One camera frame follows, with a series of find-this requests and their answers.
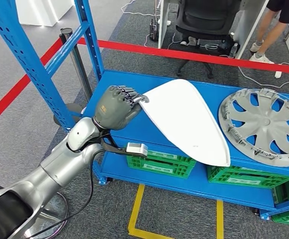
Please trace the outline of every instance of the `white sneaker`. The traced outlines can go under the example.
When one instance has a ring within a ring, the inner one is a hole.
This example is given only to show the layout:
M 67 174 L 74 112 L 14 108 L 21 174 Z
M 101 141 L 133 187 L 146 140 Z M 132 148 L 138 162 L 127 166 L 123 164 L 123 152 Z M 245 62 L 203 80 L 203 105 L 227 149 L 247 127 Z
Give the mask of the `white sneaker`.
M 254 42 L 252 47 L 250 49 L 250 51 L 251 52 L 256 52 L 258 51 L 259 48 L 261 48 L 261 46 L 259 46 L 256 44 L 256 42 Z
M 180 42 L 180 45 L 183 46 L 196 46 L 197 45 L 197 39 L 189 36 L 188 38 L 183 40 Z
M 262 62 L 262 63 L 269 63 L 269 64 L 274 64 L 273 61 L 270 61 L 268 58 L 267 58 L 265 55 L 262 55 L 259 58 L 256 58 L 255 56 L 256 54 L 253 55 L 251 58 L 250 58 L 250 61 L 255 61 L 255 62 Z

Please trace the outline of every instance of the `black chair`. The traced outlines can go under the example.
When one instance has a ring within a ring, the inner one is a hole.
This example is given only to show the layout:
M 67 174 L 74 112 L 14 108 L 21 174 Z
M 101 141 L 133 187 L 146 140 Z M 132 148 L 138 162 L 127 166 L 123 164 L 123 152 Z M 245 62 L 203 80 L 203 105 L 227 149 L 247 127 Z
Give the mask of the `black chair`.
M 197 39 L 194 52 L 203 53 L 200 48 L 200 39 L 221 40 L 222 47 L 216 52 L 208 51 L 212 55 L 228 55 L 234 44 L 229 31 L 237 12 L 239 11 L 241 0 L 179 0 L 176 29 L 183 34 L 183 39 L 188 36 Z M 183 60 L 177 71 L 181 76 L 181 70 L 188 62 Z M 213 78 L 213 70 L 203 62 L 208 70 L 208 78 Z

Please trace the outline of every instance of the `white plastic panel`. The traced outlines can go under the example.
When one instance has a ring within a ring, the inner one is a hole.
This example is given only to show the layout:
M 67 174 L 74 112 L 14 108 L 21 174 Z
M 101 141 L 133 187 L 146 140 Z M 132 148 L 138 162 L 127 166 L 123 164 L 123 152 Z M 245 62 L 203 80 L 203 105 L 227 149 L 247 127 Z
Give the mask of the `white plastic panel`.
M 152 89 L 141 102 L 144 111 L 166 138 L 197 161 L 229 166 L 224 136 L 202 96 L 186 80 L 172 80 Z

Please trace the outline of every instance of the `robotic arm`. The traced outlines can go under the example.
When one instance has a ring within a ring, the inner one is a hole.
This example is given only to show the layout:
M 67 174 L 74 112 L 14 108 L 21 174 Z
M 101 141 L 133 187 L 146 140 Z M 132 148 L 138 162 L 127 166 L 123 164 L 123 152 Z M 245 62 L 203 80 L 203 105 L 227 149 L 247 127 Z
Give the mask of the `robotic arm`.
M 110 130 L 120 130 L 138 114 L 148 98 L 126 86 L 110 86 L 97 104 L 95 116 L 82 118 L 63 141 L 30 174 L 0 189 L 0 239 L 20 238 L 51 198 L 97 159 L 104 150 L 146 156 L 142 144 L 119 148 Z

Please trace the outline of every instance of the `black shorts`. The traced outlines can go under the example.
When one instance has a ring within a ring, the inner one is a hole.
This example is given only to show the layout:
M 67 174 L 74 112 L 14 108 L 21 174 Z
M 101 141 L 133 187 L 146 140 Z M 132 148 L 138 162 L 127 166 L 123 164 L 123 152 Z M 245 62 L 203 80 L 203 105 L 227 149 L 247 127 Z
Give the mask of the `black shorts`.
M 281 11 L 279 21 L 289 23 L 289 0 L 269 0 L 267 7 L 272 11 Z

